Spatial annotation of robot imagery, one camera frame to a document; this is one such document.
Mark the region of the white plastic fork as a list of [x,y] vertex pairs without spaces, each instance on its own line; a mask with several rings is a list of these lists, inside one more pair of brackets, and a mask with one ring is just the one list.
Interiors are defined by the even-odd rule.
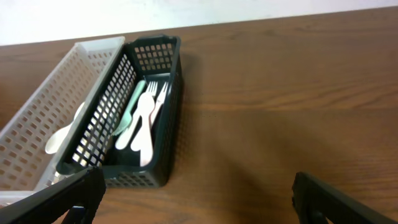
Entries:
[[[166,96],[166,90],[167,90],[168,85],[169,84],[167,82],[163,82],[163,85],[161,86],[161,89],[160,89],[160,93],[157,95],[157,92],[156,92],[155,96],[153,96],[155,106],[154,106],[154,109],[153,109],[153,111],[152,111],[152,113],[150,115],[150,131],[151,131],[152,126],[154,124],[154,121],[155,121],[155,119],[157,117],[157,114],[160,111],[160,107],[164,104],[165,96]],[[131,149],[133,151],[140,151],[140,146],[141,146],[140,129],[137,132],[136,136],[134,137],[134,139],[132,140],[132,143],[131,143]]]
[[[158,84],[155,81],[146,83],[146,87],[144,88],[144,90],[143,90],[143,92],[141,94],[150,93],[152,96],[155,96],[155,94],[157,92],[157,85]],[[132,115],[131,123],[129,124],[129,126],[121,134],[118,135],[119,137],[118,137],[118,139],[117,139],[117,141],[115,143],[115,148],[117,150],[123,150],[124,148],[127,147],[127,144],[129,143],[129,141],[130,141],[130,139],[131,139],[131,137],[132,137],[132,135],[133,135],[133,133],[135,131],[135,128],[136,128],[136,126],[138,124],[138,121],[139,121],[139,118],[140,118],[140,114],[139,114],[138,108],[136,108],[136,110],[133,113],[131,111],[131,115]]]

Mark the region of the white plastic spoon large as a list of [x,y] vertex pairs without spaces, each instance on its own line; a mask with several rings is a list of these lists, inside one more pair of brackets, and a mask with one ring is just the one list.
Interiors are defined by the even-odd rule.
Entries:
[[66,138],[68,132],[70,131],[70,128],[72,126],[72,124],[74,123],[74,121],[77,119],[81,109],[83,108],[85,102],[83,102],[77,109],[72,122],[65,126],[64,128],[59,129],[58,131],[56,131],[51,137],[50,139],[47,141],[46,145],[45,145],[45,152],[47,154],[55,154],[59,149],[60,146],[62,144],[62,142],[64,141],[64,139]]

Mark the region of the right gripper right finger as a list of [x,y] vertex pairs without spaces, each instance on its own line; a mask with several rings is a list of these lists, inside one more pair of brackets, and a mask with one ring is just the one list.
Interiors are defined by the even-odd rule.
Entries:
[[296,173],[292,191],[301,224],[395,223],[306,172]]

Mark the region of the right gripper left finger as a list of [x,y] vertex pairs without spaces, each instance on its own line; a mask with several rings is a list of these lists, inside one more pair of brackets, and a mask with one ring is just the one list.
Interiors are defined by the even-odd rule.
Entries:
[[1,209],[1,224],[91,224],[106,191],[104,174],[89,167]]

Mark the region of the mint green plastic fork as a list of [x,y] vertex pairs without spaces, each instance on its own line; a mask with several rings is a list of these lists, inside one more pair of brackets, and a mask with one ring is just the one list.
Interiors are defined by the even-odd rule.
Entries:
[[124,114],[119,122],[119,125],[116,128],[116,130],[112,133],[113,136],[117,136],[117,135],[121,134],[131,123],[131,121],[132,121],[131,111],[145,87],[146,87],[145,80],[140,80],[137,83],[137,85],[132,93],[132,96],[129,100],[129,103],[127,104],[126,109],[124,110]]

